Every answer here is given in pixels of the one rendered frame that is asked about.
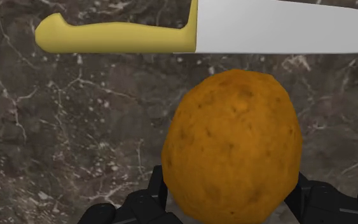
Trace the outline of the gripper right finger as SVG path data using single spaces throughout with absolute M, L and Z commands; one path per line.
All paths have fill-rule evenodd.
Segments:
M 358 194 L 350 197 L 329 183 L 302 174 L 284 202 L 299 224 L 358 224 Z

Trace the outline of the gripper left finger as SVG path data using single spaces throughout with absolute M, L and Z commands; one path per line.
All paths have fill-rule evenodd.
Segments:
M 182 224 L 174 213 L 165 210 L 167 195 L 162 167 L 156 165 L 146 189 L 128 194 L 119 208 L 110 203 L 90 206 L 77 224 Z

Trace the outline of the brown potato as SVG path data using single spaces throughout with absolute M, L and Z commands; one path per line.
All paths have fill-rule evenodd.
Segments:
M 178 105 L 162 149 L 175 202 L 203 224 L 262 224 L 298 181 L 302 135 L 283 86 L 233 69 Z

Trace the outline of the yellow handled kitchen knife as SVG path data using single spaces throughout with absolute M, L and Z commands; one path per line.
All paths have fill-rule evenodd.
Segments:
M 50 53 L 358 53 L 358 10 L 281 0 L 192 0 L 180 29 L 106 22 L 36 28 Z

